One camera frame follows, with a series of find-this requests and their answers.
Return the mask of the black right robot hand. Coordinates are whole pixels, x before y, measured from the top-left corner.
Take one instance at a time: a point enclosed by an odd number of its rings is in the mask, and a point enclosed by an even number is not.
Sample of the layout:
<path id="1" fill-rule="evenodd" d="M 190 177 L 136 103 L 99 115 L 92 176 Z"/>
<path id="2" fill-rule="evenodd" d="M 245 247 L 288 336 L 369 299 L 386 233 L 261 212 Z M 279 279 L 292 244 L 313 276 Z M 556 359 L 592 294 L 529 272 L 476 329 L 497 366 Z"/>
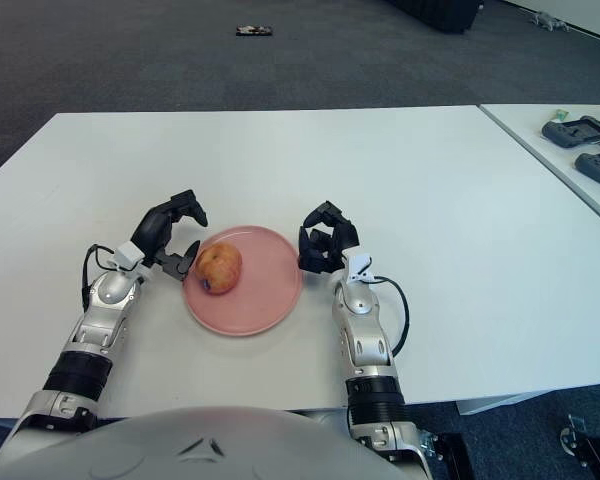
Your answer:
<path id="1" fill-rule="evenodd" d="M 360 245 L 357 230 L 330 201 L 316 207 L 303 221 L 298 237 L 298 267 L 311 273 L 344 269 L 343 251 Z"/>

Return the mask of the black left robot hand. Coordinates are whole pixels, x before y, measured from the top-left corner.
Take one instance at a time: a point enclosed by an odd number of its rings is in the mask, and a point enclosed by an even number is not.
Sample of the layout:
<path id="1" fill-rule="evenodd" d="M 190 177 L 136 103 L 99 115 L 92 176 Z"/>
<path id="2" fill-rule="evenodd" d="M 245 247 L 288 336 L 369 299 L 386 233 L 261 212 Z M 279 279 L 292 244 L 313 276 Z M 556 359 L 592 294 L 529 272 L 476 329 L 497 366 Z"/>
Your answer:
<path id="1" fill-rule="evenodd" d="M 144 254 L 141 262 L 144 267 L 158 264 L 164 273 L 179 281 L 188 275 L 201 245 L 200 240 L 194 241 L 183 256 L 166 253 L 172 225 L 183 217 L 193 218 L 202 227 L 208 226 L 206 212 L 191 189 L 149 209 L 131 236 L 131 242 Z"/>

